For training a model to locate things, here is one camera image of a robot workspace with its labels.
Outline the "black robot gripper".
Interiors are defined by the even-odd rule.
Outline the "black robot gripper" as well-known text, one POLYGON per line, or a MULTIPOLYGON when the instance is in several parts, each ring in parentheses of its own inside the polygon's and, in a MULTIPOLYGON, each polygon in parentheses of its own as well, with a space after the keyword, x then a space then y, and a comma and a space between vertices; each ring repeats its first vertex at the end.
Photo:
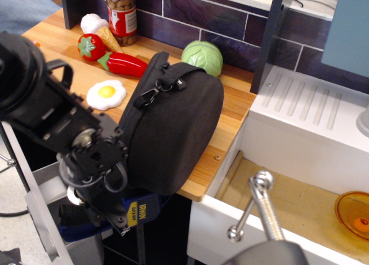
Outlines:
POLYGON ((58 154, 58 161, 62 180, 74 188, 92 225, 102 228, 109 222, 123 237, 130 230, 122 200, 128 184, 124 159, 83 158, 79 163, 73 153, 69 153, 58 154))

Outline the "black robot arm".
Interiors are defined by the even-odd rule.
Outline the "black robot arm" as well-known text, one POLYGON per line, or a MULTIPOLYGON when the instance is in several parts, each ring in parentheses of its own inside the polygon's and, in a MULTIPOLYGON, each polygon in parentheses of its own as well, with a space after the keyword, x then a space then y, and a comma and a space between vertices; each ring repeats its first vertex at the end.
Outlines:
POLYGON ((90 222, 128 229, 122 192, 127 149, 117 124, 95 114, 70 91, 73 69, 46 62, 28 39, 1 33, 1 120, 59 154, 62 181, 73 189, 90 222))

